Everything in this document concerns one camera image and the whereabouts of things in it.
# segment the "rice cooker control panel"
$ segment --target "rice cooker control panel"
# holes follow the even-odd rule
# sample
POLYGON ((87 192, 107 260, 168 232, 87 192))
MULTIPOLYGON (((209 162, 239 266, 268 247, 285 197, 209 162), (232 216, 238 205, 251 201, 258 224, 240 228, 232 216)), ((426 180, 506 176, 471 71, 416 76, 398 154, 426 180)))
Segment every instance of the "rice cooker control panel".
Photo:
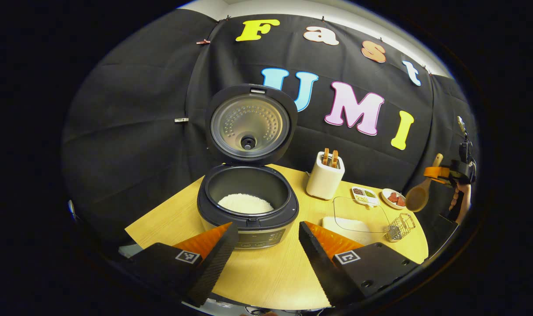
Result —
POLYGON ((236 248, 266 248, 278 244, 282 240, 282 236, 286 228, 275 230, 274 232, 239 232, 239 242, 236 248))

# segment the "white rice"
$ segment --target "white rice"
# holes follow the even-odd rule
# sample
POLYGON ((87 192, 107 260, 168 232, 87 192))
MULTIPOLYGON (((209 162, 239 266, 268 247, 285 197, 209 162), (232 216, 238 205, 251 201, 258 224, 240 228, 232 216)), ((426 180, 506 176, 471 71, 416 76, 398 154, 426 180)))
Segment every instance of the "white rice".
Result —
POLYGON ((274 210, 270 203, 248 194, 230 194, 222 198, 218 204, 233 212, 243 214, 260 214, 274 210))

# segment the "hand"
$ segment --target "hand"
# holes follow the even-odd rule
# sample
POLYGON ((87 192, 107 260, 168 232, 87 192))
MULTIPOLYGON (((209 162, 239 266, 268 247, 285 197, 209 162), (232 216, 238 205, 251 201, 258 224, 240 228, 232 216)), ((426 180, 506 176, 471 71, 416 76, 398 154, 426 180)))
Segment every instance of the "hand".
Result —
POLYGON ((453 195, 453 199, 451 200, 451 204, 449 206, 449 210, 455 206, 457 203, 457 198, 459 197, 459 192, 463 192, 463 199, 467 199, 468 201, 471 199, 471 184, 459 184, 457 183, 457 187, 455 188, 455 194, 453 195))

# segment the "white bowl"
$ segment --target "white bowl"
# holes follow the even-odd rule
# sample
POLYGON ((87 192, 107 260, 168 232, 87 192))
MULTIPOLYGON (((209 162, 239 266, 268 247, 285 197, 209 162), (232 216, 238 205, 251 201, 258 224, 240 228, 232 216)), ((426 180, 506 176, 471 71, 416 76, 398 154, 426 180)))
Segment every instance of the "white bowl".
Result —
POLYGON ((388 196, 390 196, 393 192, 395 192, 397 194, 397 196, 401 196, 403 198, 403 200, 406 200, 405 197, 403 196, 403 194, 400 194, 399 192, 397 192, 396 190, 391 190, 391 189, 383 189, 381 190, 381 200, 383 200, 385 203, 387 203, 388 206, 391 206, 392 208, 396 208, 397 210, 402 210, 404 208, 406 208, 406 206, 398 206, 397 204, 389 201, 387 199, 388 196))

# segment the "metal wire basket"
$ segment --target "metal wire basket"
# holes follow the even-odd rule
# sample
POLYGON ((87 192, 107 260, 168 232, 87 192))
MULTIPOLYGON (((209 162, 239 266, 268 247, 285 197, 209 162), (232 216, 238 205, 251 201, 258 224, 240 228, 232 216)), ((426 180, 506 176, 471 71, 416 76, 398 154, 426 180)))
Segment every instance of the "metal wire basket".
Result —
POLYGON ((415 228, 415 221, 407 213, 401 213, 398 218, 395 218, 389 225, 389 232, 385 237, 389 242, 398 242, 407 236, 413 228, 415 228))

